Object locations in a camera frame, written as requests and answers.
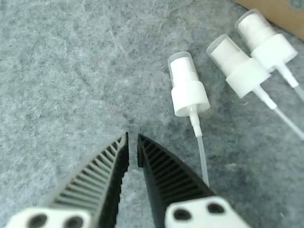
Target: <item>mounting hole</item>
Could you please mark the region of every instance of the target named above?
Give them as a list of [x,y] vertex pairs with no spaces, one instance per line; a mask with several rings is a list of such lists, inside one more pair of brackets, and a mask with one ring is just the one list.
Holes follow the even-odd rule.
[[174,212],[174,217],[176,220],[188,220],[191,218],[191,214],[184,209],[177,209]]
[[66,221],[64,228],[81,228],[83,220],[79,216],[74,216]]
[[45,214],[38,214],[30,219],[28,223],[28,228],[43,227],[46,221],[47,221],[47,216]]
[[221,214],[221,213],[225,212],[224,208],[217,203],[209,204],[208,205],[208,211],[212,214]]

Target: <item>white spray pump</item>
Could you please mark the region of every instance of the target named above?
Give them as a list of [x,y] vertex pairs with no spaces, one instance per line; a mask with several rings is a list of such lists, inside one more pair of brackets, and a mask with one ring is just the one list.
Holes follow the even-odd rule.
[[257,9],[245,13],[235,27],[251,50],[251,56],[269,73],[277,69],[304,101],[304,91],[286,66],[298,52],[284,35],[278,34]]
[[203,180],[209,185],[199,113],[210,108],[204,85],[199,81],[191,54],[178,52],[168,59],[173,89],[171,91],[174,114],[188,116],[197,137]]
[[227,34],[214,40],[207,48],[207,54],[225,74],[226,81],[243,98],[250,92],[255,93],[273,110],[302,140],[302,132],[276,105],[261,87],[270,74],[254,58],[248,57]]

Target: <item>clear plastic cap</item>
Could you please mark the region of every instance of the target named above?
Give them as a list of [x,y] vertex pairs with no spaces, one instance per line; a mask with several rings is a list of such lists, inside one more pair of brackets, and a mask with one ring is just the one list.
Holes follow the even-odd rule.
[[172,86],[187,81],[198,81],[198,75],[189,52],[181,51],[173,54],[168,59],[168,67]]
[[206,52],[227,77],[249,59],[227,34],[215,39]]
[[257,9],[252,9],[240,17],[235,28],[251,51],[277,34]]

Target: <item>brown cardboard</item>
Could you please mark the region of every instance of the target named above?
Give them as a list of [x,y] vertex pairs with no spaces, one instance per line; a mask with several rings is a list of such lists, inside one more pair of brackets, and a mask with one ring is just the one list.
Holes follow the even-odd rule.
[[234,0],[304,40],[304,0]]

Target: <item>gray felt surface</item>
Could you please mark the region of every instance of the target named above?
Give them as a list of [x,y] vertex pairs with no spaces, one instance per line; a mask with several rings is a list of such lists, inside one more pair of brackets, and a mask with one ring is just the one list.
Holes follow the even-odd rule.
[[[189,120],[173,114],[166,63],[186,50],[211,103],[201,125],[212,189],[254,228],[304,227],[303,142],[253,94],[239,100],[205,54],[223,33],[245,47],[234,31],[243,7],[230,0],[0,2],[0,226],[128,131],[131,164],[117,227],[152,228],[137,134],[200,173]],[[283,34],[299,51],[288,66],[304,85],[303,42]],[[263,87],[304,129],[304,104],[278,73]]]

